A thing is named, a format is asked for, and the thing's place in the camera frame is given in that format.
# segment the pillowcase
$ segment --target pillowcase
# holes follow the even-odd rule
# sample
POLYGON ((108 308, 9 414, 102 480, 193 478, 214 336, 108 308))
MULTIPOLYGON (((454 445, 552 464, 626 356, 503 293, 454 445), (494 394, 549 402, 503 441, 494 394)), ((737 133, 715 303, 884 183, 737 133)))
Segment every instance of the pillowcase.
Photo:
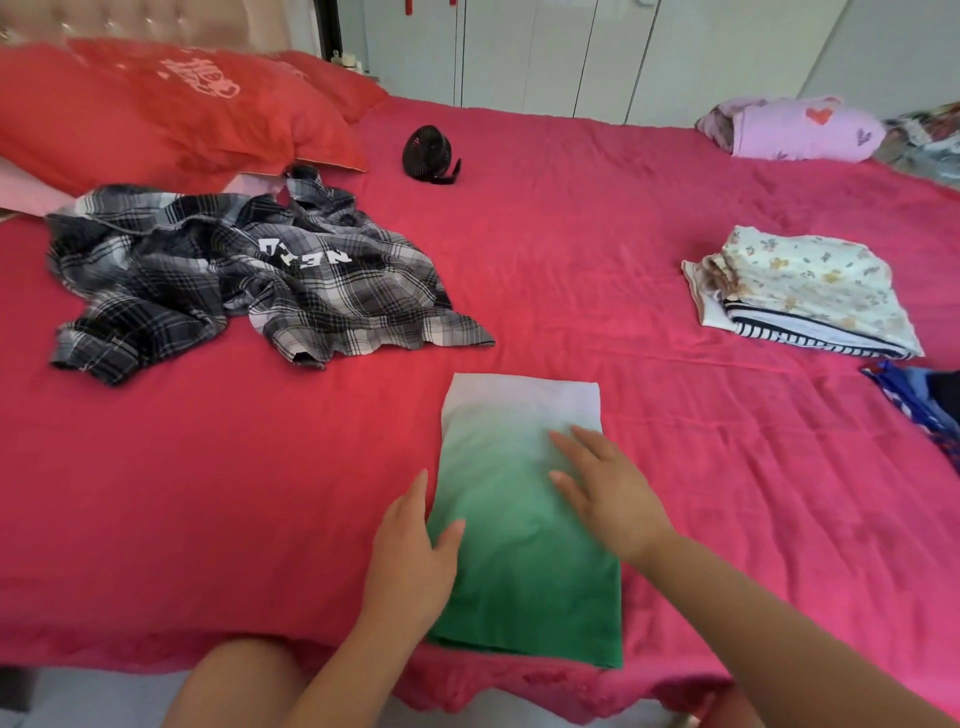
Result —
POLYGON ((436 643, 623 667, 620 565, 581 526, 547 474, 573 473, 547 438, 600 428, 596 384, 454 375, 427 531, 467 520, 436 643))
POLYGON ((71 196, 110 182, 175 192, 222 189, 199 175, 125 86, 46 43, 0 46, 0 158, 71 196))
POLYGON ((366 168, 333 104, 272 61, 122 38, 75 38, 69 46, 124 83, 140 113, 201 172, 279 174, 294 159, 366 168))
POLYGON ((12 162, 0 158, 0 209, 43 217, 73 200, 65 192, 44 184, 12 162))
POLYGON ((376 81, 309 53, 282 51, 267 58, 322 92, 350 124, 390 95, 376 81))
MULTIPOLYGON (((255 197, 256 195, 276 195, 285 189, 286 182, 280 176, 252 175, 242 172, 228 182, 223 191, 255 197)), ((70 205, 75 199, 49 184, 44 184, 12 162, 0 158, 0 221, 8 217, 4 215, 4 210, 44 217, 65 205, 70 205)))

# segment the white wardrobe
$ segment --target white wardrobe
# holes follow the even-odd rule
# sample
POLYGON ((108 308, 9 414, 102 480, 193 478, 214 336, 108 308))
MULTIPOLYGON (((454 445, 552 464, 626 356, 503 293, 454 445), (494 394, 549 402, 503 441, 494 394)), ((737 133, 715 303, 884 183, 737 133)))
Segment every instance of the white wardrobe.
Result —
POLYGON ((734 96, 796 96, 846 4, 362 1, 370 71, 395 95, 683 127, 734 96))

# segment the left hand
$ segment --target left hand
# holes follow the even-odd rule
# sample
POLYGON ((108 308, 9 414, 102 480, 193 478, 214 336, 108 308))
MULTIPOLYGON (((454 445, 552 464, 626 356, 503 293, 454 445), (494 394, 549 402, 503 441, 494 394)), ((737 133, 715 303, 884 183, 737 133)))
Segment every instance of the left hand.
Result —
POLYGON ((457 576, 465 521, 451 523, 437 547, 426 533, 426 471, 383 516, 373 539, 361 620, 387 624, 418 643, 444 610, 457 576))

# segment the black and white plaid shirt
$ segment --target black and white plaid shirt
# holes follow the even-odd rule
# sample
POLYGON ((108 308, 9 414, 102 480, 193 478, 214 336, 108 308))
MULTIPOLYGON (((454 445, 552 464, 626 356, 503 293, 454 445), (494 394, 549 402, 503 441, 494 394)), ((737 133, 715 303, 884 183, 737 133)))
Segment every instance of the black and white plaid shirt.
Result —
POLYGON ((287 189, 289 207, 110 185, 48 215, 51 270, 89 301, 60 327, 53 364, 119 384, 244 313, 287 359, 321 368, 383 344, 492 345, 453 311, 430 258, 352 195, 305 166, 287 189))

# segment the blue clothing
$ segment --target blue clothing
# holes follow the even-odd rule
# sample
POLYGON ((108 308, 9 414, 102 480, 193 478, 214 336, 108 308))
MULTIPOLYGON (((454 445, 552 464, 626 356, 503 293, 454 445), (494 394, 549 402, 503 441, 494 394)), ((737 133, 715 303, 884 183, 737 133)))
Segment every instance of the blue clothing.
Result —
POLYGON ((960 426, 930 397, 926 383, 930 371, 919 367, 900 369, 890 361, 860 371, 876 382, 900 412, 926 432, 960 473, 960 426))

